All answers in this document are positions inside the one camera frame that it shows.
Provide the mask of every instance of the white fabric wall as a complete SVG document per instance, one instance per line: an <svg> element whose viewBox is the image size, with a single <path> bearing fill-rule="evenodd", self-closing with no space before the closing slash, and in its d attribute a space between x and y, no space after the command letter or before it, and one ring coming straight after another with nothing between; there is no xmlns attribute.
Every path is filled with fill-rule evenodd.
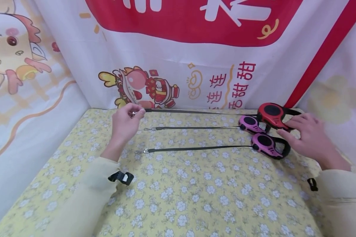
<svg viewBox="0 0 356 237"><path fill-rule="evenodd" d="M33 0L0 0L0 60L1 220L89 105Z"/></svg>
<svg viewBox="0 0 356 237"><path fill-rule="evenodd" d="M35 1L91 107L106 109L283 105L348 2Z"/></svg>
<svg viewBox="0 0 356 237"><path fill-rule="evenodd" d="M356 165L356 23L299 107L325 120L327 134Z"/></svg>

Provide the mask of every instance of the cuff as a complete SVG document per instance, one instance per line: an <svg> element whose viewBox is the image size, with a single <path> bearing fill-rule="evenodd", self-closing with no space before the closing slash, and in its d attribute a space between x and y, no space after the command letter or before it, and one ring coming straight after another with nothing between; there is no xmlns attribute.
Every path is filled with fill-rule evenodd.
<svg viewBox="0 0 356 237"><path fill-rule="evenodd" d="M96 158L86 170L81 184L99 192L116 192L118 181L111 182L108 177L120 170L120 164L102 157Z"/></svg>
<svg viewBox="0 0 356 237"><path fill-rule="evenodd" d="M316 178L323 200L356 199L356 174L345 170L324 170Z"/></svg>

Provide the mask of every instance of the red stripe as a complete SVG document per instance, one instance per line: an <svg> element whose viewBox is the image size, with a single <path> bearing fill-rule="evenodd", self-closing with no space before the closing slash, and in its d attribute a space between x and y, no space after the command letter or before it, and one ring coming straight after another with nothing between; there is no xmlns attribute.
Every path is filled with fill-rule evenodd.
<svg viewBox="0 0 356 237"><path fill-rule="evenodd" d="M292 108L301 99L355 23L356 0L350 0L291 93L285 107Z"/></svg>

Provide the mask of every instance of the sleeve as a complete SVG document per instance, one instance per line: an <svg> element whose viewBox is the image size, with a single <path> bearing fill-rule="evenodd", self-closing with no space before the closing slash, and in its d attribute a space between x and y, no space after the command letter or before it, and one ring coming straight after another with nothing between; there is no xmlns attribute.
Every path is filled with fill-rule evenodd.
<svg viewBox="0 0 356 237"><path fill-rule="evenodd" d="M356 174L325 170L316 178L323 213L335 237L356 237Z"/></svg>
<svg viewBox="0 0 356 237"><path fill-rule="evenodd" d="M92 237L105 204L116 192L118 181L111 182L108 177L119 170L117 162L102 157L95 159L44 236Z"/></svg>

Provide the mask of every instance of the metal clip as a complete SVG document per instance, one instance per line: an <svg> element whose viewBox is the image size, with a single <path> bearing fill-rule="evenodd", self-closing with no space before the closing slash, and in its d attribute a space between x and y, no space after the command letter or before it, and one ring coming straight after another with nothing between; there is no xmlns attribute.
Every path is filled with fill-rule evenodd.
<svg viewBox="0 0 356 237"><path fill-rule="evenodd" d="M128 115L132 118L133 116L135 116L135 114L137 114L137 112L129 112Z"/></svg>
<svg viewBox="0 0 356 237"><path fill-rule="evenodd" d="M156 130L157 130L157 128L155 128L155 127L152 127L151 129L149 129L149 128L144 129L144 131L156 131Z"/></svg>
<svg viewBox="0 0 356 237"><path fill-rule="evenodd" d="M141 154L141 153L146 154L146 153L149 153L149 149L145 149L145 150L136 150L134 153L135 153L135 154Z"/></svg>

